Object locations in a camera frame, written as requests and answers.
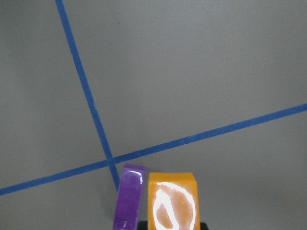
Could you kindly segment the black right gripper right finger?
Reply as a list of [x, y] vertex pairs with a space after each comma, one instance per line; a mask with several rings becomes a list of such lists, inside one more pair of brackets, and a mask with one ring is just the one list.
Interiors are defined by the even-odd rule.
[[200, 230], [208, 230], [208, 226], [205, 222], [200, 223]]

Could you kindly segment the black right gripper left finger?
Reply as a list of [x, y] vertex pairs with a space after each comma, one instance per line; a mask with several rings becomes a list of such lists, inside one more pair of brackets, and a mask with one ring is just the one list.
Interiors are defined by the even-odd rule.
[[147, 221], [139, 221], [137, 225], [137, 230], [148, 230], [148, 222]]

